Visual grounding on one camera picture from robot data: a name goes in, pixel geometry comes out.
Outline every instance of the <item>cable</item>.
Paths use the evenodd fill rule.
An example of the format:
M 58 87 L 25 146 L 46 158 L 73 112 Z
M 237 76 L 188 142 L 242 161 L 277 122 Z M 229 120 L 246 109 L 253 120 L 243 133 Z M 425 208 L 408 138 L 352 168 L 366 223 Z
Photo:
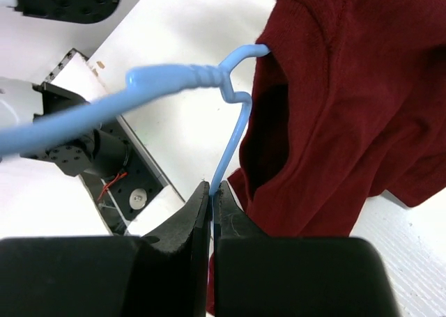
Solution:
M 224 172 L 237 147 L 251 112 L 252 99 L 246 92 L 234 92 L 230 74 L 243 60 L 269 53 L 265 45 L 244 45 L 228 55 L 217 67 L 200 65 L 157 65 L 134 68 L 126 75 L 124 91 L 82 105 L 43 116 L 28 125 L 0 130 L 0 157 L 30 153 L 57 146 L 87 133 L 115 116 L 166 95 L 185 89 L 220 87 L 225 102 L 242 109 L 236 127 L 210 184 L 210 195 L 218 190 Z
M 116 174 L 116 177 L 110 181 L 109 183 L 105 184 L 104 187 L 102 188 L 101 193 L 98 196 L 98 199 L 96 200 L 97 202 L 99 202 L 101 200 L 101 198 L 104 196 L 104 194 L 106 193 L 106 191 L 112 186 L 114 185 L 114 183 L 122 178 L 124 178 L 125 176 L 127 176 L 127 172 L 124 172 L 122 174 Z

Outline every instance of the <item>clothing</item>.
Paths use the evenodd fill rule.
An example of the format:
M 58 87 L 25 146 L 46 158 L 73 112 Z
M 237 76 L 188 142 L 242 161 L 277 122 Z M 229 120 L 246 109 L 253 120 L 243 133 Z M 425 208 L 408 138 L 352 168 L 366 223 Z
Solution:
M 229 182 L 268 235 L 347 236 L 368 196 L 446 187 L 446 0 L 277 0 L 257 42 Z

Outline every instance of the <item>dark red shirt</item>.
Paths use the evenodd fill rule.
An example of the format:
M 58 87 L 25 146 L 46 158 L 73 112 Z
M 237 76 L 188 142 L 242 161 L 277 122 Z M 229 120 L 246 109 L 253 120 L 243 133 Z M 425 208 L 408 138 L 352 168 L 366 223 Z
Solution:
M 277 0 L 229 181 L 271 236 L 348 235 L 446 186 L 446 0 Z

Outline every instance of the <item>maroon sweater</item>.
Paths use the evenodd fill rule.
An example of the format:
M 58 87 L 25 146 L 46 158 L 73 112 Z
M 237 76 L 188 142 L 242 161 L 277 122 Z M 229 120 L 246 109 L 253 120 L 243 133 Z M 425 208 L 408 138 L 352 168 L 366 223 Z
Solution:
M 446 187 L 446 0 L 277 0 L 229 179 L 272 236 L 350 233 Z

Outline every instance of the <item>white tabletop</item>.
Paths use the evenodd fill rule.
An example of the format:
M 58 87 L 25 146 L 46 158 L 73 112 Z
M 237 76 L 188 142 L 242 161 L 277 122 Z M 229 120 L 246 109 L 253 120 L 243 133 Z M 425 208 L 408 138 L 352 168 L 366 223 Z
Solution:
M 91 57 L 108 93 L 125 73 L 156 63 L 217 64 L 259 36 L 275 0 L 141 0 Z M 251 91 L 254 60 L 233 74 L 236 90 Z M 196 90 L 125 115 L 171 182 L 187 199 L 210 180 L 240 106 L 218 91 Z M 226 175 L 238 167 L 235 156 Z M 446 191 L 414 210 L 378 196 L 367 201 L 353 230 L 383 256 L 405 316 L 446 316 Z

